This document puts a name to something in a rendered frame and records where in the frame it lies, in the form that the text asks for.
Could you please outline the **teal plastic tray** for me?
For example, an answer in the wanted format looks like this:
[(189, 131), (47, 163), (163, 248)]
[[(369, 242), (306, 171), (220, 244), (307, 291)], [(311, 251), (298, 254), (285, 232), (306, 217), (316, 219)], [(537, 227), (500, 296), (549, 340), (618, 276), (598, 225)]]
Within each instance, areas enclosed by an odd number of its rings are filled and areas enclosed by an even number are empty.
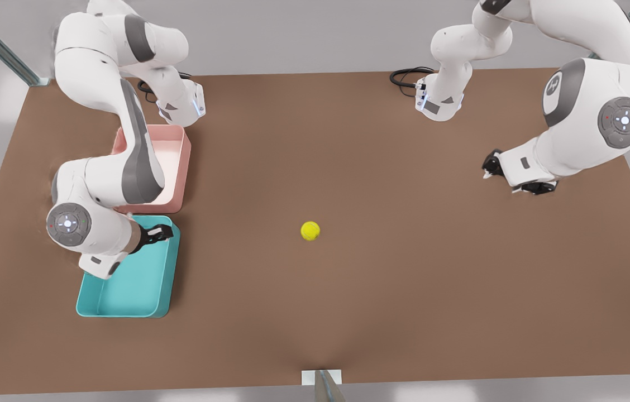
[(108, 280), (83, 275), (75, 310), (91, 318), (161, 318), (169, 312), (180, 230), (167, 216), (134, 216), (143, 227), (170, 226), (174, 235), (129, 255)]

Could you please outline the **pink plastic tray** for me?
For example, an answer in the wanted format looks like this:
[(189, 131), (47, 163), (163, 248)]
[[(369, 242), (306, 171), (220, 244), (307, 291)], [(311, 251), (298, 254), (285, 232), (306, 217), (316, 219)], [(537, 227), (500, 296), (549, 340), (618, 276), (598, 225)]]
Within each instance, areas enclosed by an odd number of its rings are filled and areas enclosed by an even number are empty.
[(155, 201), (114, 208), (119, 213), (173, 214), (180, 211), (187, 182), (192, 143), (182, 126), (147, 125), (152, 147), (164, 173), (165, 186)]

